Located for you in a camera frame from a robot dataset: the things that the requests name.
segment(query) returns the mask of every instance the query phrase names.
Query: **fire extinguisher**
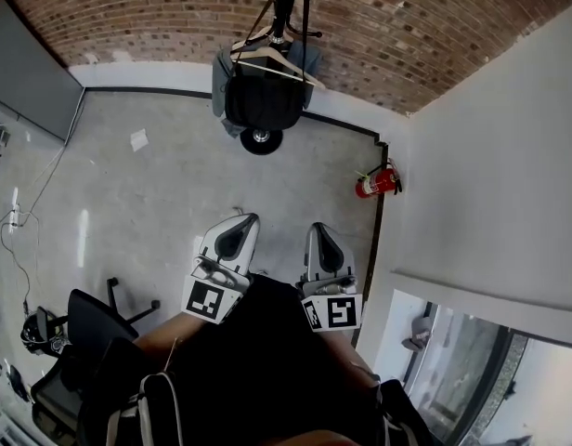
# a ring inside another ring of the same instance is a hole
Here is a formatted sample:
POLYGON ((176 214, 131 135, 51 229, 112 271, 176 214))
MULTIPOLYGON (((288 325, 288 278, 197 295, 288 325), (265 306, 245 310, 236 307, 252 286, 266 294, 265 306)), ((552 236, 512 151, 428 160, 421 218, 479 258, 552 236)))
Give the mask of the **fire extinguisher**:
POLYGON ((387 159, 387 162, 359 178, 356 185, 356 192, 360 198, 369 198, 387 191, 392 191, 394 195, 402 191, 399 173, 391 159, 387 159))

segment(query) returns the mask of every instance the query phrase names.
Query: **gray panel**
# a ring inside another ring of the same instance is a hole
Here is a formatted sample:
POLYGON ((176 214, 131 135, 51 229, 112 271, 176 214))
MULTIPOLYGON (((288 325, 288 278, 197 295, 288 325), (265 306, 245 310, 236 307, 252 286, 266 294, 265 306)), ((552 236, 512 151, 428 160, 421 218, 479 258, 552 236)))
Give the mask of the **gray panel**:
POLYGON ((82 87, 0 0, 0 102, 65 140, 82 87))

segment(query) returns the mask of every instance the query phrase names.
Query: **wooden hanger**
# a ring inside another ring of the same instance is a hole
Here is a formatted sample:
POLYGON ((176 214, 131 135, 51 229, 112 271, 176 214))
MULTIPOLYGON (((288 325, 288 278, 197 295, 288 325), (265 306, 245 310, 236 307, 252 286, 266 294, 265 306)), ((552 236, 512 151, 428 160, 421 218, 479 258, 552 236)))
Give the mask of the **wooden hanger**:
MULTIPOLYGON (((270 30, 271 30, 271 26, 266 26, 266 27, 262 28, 261 30, 259 30, 259 32, 257 32, 256 34, 254 34, 254 35, 253 35, 251 38, 249 38, 249 39, 250 39, 250 40, 254 40, 255 38, 259 38, 260 36, 263 36, 264 34, 268 34, 270 30)), ((293 38, 292 38, 289 34, 287 34, 286 32, 284 32, 284 33, 282 34, 282 36, 283 36, 283 38, 284 38, 284 41, 287 41, 287 42, 290 42, 290 43, 291 43, 292 41, 294 41, 293 38)), ((239 41, 239 42, 235 43, 235 44, 232 46, 232 51, 234 51, 235 49, 240 49, 240 48, 242 48, 243 46, 245 46, 245 42, 246 42, 246 41, 247 41, 247 40, 242 40, 242 41, 239 41)))
MULTIPOLYGON (((242 53, 240 53, 240 57, 239 57, 239 54, 237 53, 234 55, 230 55, 230 58, 233 61, 236 61, 238 59, 239 63, 244 64, 246 66, 253 66, 253 67, 258 68, 260 70, 275 72, 277 74, 282 74, 283 76, 286 76, 286 77, 289 77, 292 79, 297 79, 299 81, 303 81, 303 79, 302 79, 303 70, 301 70, 297 66, 290 63, 277 50, 275 50, 274 48, 270 48, 269 46, 262 46, 260 48, 257 48, 255 51, 243 51, 242 53), (251 63, 246 63, 244 61, 241 61, 241 59, 251 59, 251 58, 272 58, 273 60, 280 63, 282 66, 285 66, 289 70, 292 70, 293 72, 295 72, 296 74, 301 76, 301 78, 298 78, 298 77, 293 76, 292 74, 288 74, 286 72, 270 70, 269 68, 264 68, 263 66, 257 66, 257 65, 253 65, 251 63)), ((319 87, 321 89, 325 89, 325 85, 321 81, 319 81, 318 79, 311 76, 310 74, 305 73, 305 81, 307 83, 309 83, 310 85, 315 85, 316 87, 319 87)))

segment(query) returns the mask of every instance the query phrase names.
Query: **office chair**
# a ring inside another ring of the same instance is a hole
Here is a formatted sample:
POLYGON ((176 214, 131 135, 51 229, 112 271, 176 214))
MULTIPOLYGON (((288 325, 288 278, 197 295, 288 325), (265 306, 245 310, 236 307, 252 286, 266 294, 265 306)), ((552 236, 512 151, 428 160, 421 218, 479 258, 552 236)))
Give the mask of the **office chair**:
POLYGON ((116 278, 107 280, 108 306, 83 291, 71 291, 67 315, 71 344, 31 388, 34 423, 61 446, 75 441, 80 408, 111 341, 135 340, 137 331, 131 324, 160 308, 160 301, 153 300, 149 309, 124 319, 117 311, 113 292, 118 284, 116 278))

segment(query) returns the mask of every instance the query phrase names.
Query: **concrete floor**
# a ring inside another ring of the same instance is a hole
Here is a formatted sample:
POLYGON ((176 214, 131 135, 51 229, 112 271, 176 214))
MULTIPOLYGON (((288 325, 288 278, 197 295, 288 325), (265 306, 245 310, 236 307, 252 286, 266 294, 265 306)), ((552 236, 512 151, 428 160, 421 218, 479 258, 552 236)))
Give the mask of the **concrete floor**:
MULTIPOLYGON (((148 330, 177 314, 195 237, 234 215, 233 206, 261 218, 252 270, 296 282, 308 227, 322 221, 344 235, 364 284, 376 201, 358 199, 354 184, 355 170, 381 161, 372 138, 302 118, 277 152, 258 157, 224 132, 209 106, 181 96, 87 94, 71 143, 34 209, 39 248, 33 219, 11 240, 4 229, 30 275, 31 309, 63 314, 73 288, 105 300, 105 281, 116 276, 124 316, 153 298, 162 301, 158 313, 136 325, 148 330), (130 136, 142 128, 149 145, 133 152, 130 136)), ((15 187, 22 211, 30 208, 46 176, 33 181, 60 148, 19 125, 12 131, 0 159, 0 217, 15 187)), ((24 275, 0 243, 0 358, 33 384, 53 360, 31 355, 20 342, 25 291, 24 275)))

